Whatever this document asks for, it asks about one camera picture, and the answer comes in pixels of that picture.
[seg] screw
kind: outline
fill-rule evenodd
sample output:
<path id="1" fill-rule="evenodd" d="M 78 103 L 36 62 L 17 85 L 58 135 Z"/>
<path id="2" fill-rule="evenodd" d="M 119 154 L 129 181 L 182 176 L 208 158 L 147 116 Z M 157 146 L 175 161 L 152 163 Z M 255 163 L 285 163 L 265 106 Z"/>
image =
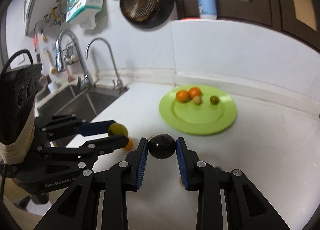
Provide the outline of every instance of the screw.
<path id="1" fill-rule="evenodd" d="M 197 162 L 197 166 L 198 166 L 198 167 L 201 167 L 201 168 L 202 168 L 202 167 L 204 167 L 205 165 L 206 165 L 206 163 L 203 162 L 203 161 L 198 161 L 198 162 Z"/>
<path id="2" fill-rule="evenodd" d="M 83 176 L 90 176 L 91 173 L 92 173 L 91 170 L 84 170 L 82 174 L 83 174 Z"/>
<path id="3" fill-rule="evenodd" d="M 236 175 L 236 176 L 241 176 L 242 175 L 242 171 L 238 170 L 238 169 L 235 169 L 235 170 L 233 170 L 233 174 Z"/>
<path id="4" fill-rule="evenodd" d="M 127 163 L 126 161 L 119 162 L 119 166 L 121 168 L 127 167 L 128 165 L 129 165 L 129 163 Z"/>
<path id="5" fill-rule="evenodd" d="M 84 168 L 86 166 L 86 164 L 84 162 L 79 162 L 78 167 L 80 169 Z"/>

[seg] red object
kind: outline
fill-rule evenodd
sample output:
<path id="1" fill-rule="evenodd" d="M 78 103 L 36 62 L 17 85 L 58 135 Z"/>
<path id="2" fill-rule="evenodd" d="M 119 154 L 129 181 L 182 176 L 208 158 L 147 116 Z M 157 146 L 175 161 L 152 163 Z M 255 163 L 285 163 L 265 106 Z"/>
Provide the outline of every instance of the red object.
<path id="1" fill-rule="evenodd" d="M 187 17 L 187 18 L 182 18 L 181 20 L 200 20 L 200 17 Z"/>
<path id="2" fill-rule="evenodd" d="M 33 46 L 35 47 L 35 52 L 37 53 L 37 49 L 38 49 L 38 35 L 35 34 L 35 36 L 33 37 Z"/>

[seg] stainless steel sink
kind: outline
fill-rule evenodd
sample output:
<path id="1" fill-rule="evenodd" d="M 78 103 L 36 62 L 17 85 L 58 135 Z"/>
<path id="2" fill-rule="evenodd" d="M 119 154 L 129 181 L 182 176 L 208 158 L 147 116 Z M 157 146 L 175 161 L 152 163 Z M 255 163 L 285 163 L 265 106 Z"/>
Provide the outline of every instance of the stainless steel sink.
<path id="1" fill-rule="evenodd" d="M 37 110 L 40 116 L 76 114 L 90 122 L 118 97 L 118 93 L 111 89 L 80 90 L 77 86 L 69 85 Z M 74 137 L 56 140 L 54 145 L 66 146 Z"/>

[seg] faucet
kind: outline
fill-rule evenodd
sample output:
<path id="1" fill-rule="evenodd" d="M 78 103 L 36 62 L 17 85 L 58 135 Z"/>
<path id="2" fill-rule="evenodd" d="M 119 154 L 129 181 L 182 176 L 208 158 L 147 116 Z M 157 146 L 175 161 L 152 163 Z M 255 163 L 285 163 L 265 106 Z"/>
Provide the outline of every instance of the faucet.
<path id="1" fill-rule="evenodd" d="M 76 35 L 72 31 L 70 31 L 69 29 L 61 30 L 57 36 L 57 41 L 56 41 L 56 50 L 57 50 L 56 68 L 57 68 L 57 72 L 62 72 L 67 69 L 65 61 L 62 57 L 62 47 L 61 47 L 61 40 L 65 34 L 68 35 L 71 38 L 71 40 L 73 41 L 73 43 L 75 44 L 76 52 L 79 57 L 79 61 L 80 61 L 82 70 L 84 72 L 84 80 L 81 80 L 80 76 L 78 77 L 78 87 L 80 89 L 83 89 L 84 87 L 88 87 L 89 89 L 92 87 L 95 87 L 93 79 L 90 75 L 90 72 L 87 68 L 85 60 L 84 60 L 84 58 L 81 54 L 81 51 L 79 49 L 78 39 L 77 39 Z"/>
<path id="2" fill-rule="evenodd" d="M 111 57 L 111 61 L 112 61 L 112 64 L 113 64 L 113 68 L 116 72 L 116 76 L 117 76 L 117 85 L 116 85 L 116 82 L 115 80 L 113 79 L 112 82 L 113 82 L 113 89 L 116 90 L 120 95 L 125 93 L 128 89 L 123 85 L 123 82 L 122 80 L 120 79 L 120 75 L 118 73 L 118 69 L 117 69 L 117 66 L 116 66 L 116 62 L 115 62 L 115 58 L 113 57 L 113 53 L 112 53 L 112 49 L 111 49 L 111 46 L 110 46 L 110 43 L 102 38 L 102 37 L 97 37 L 97 38 L 94 38 L 87 46 L 87 49 L 85 50 L 85 59 L 88 58 L 88 54 L 89 54 L 89 48 L 90 46 L 92 45 L 92 43 L 94 41 L 103 41 L 107 46 L 108 46 L 108 49 L 109 49 L 109 53 L 110 53 L 110 57 Z"/>

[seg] orange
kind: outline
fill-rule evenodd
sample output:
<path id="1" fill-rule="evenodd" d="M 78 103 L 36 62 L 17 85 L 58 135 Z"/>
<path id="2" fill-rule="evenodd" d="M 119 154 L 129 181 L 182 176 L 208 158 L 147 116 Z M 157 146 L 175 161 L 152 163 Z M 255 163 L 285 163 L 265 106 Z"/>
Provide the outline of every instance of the orange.
<path id="1" fill-rule="evenodd" d="M 186 90 L 179 90 L 176 93 L 176 99 L 180 102 L 187 102 L 189 100 L 189 93 Z"/>
<path id="2" fill-rule="evenodd" d="M 123 147 L 123 149 L 126 149 L 129 151 L 132 148 L 132 146 L 133 146 L 133 141 L 131 138 L 129 138 L 128 144 L 125 147 Z"/>
<path id="3" fill-rule="evenodd" d="M 189 89 L 188 93 L 191 99 L 193 99 L 195 96 L 201 96 L 201 90 L 197 87 L 192 87 Z"/>

